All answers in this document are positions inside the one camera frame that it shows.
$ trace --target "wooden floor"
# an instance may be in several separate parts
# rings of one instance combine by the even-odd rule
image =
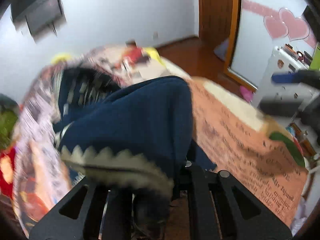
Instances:
[[[199,38],[189,38],[157,48],[162,57],[172,61],[190,76],[208,78],[241,97],[240,85],[223,74],[224,62]]]

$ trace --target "green object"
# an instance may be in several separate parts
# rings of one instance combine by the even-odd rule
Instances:
[[[0,151],[10,145],[11,132],[17,119],[17,115],[11,110],[0,112]]]
[[[311,62],[310,68],[311,70],[319,70],[320,69],[320,48],[316,47],[316,50],[313,54],[313,60]]]
[[[299,166],[305,168],[303,156],[301,155],[300,151],[298,150],[298,148],[296,147],[293,141],[291,141],[289,138],[287,138],[286,136],[284,136],[282,133],[279,133],[279,132],[271,133],[269,136],[269,139],[273,141],[284,142],[285,146],[287,147],[288,151],[290,152],[295,162]]]

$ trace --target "electrical outlet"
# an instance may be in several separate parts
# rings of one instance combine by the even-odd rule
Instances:
[[[152,38],[153,38],[154,40],[157,40],[157,39],[159,38],[158,32],[154,32],[153,35],[152,35]]]

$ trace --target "orange newspaper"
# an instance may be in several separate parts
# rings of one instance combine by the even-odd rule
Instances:
[[[240,121],[201,85],[192,91],[194,139],[217,169],[227,170],[290,226],[307,170],[298,166],[285,144],[272,141]]]

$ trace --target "pink heart decoration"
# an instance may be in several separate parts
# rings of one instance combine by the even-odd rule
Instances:
[[[294,17],[289,9],[281,8],[279,10],[279,17],[288,27],[290,41],[302,40],[309,36],[310,28],[307,22],[300,17]]]
[[[284,38],[289,33],[285,23],[273,16],[265,16],[263,23],[272,39]]]

